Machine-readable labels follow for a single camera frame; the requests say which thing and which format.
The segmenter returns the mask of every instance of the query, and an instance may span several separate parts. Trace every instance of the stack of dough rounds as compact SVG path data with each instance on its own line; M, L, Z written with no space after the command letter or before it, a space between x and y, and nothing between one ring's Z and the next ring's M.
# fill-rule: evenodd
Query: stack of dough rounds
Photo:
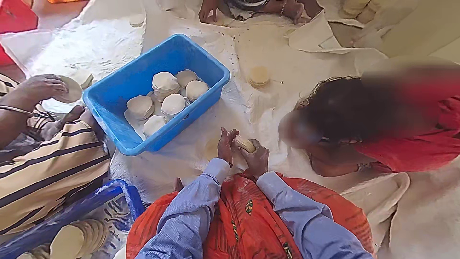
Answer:
M177 94L180 90L177 78L169 72L160 72L154 75L152 88L159 102L163 102L166 97L172 94Z
M145 122L142 132L146 137L150 137L165 124L166 119L163 116L153 115Z
M254 88L264 87L270 80L267 68L264 66L253 67L249 72L249 78L247 80Z
M55 96L53 98L63 103L73 103L73 102L78 101L81 98L81 95L83 94L83 89L81 88L81 85L70 77L66 77L66 76L60 76L60 77L61 77L61 80L67 86L67 89L69 90L69 92L66 94L63 94L62 96Z
M191 81L187 87L185 88L187 92L187 98L193 102L202 96L206 91L208 91L209 87L205 82L201 82L198 80Z
M30 252L21 254L17 259L50 259L50 244L40 245Z
M167 121L174 118L187 105L185 98L180 94L172 94L165 98L161 105L161 112L165 115Z
M75 221L58 232L50 246L50 259L75 259L99 250L107 238L107 227L100 221Z
M155 111L152 99L144 95L131 98L126 103L126 106L128 106L129 112L138 120L148 119Z
M198 79L195 72L190 69L186 69L184 71L180 71L176 75L177 81L179 86L185 88L191 81Z

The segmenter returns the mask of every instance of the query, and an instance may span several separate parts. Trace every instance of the blue plastic crate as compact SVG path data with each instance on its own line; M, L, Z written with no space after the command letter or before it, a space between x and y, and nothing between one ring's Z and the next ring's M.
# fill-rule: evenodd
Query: blue plastic crate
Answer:
M0 258L14 259L41 244L50 243L62 227L82 219L92 210L122 193L133 220L137 219L145 210L138 190L134 186L128 186L123 180L113 180L51 218L1 244Z
M184 69L195 72L210 89L143 141L123 115L126 103L152 91L153 75L162 71L175 75ZM230 72L223 64L187 36L175 34L91 86L83 100L120 152L135 156L146 150L158 151L179 135L219 100L229 80Z

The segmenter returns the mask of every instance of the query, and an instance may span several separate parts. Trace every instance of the human hand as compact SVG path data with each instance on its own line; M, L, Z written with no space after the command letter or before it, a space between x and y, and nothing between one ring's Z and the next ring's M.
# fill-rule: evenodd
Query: human hand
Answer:
M219 144L217 144L217 158L227 161L230 165L233 163L233 156L231 153L231 144L235 137L240 133L236 129L227 132L226 128L220 128L222 135Z
M36 103L69 91L61 78L52 74L33 76L22 82L16 90L25 99L34 100Z
M217 1L218 0L203 0L200 12L198 13L202 23L207 23L211 11L213 12L213 20L217 22Z
M268 172L268 156L270 154L270 150L262 146L256 139L250 139L249 141L252 142L256 151L248 153L240 147L238 149L249 166L249 174L254 176L257 180L260 176Z

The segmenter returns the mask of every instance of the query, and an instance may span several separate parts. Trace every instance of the light blue sleeve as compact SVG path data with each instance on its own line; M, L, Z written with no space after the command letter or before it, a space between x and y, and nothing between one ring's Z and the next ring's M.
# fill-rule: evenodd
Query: light blue sleeve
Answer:
M158 223L158 234L145 244L136 259L203 258L203 242L214 216L214 205L229 171L227 162L212 159L204 172L169 204Z
M335 223L328 206L289 187L275 172L267 172L257 186L294 236L304 259L371 259L356 236Z

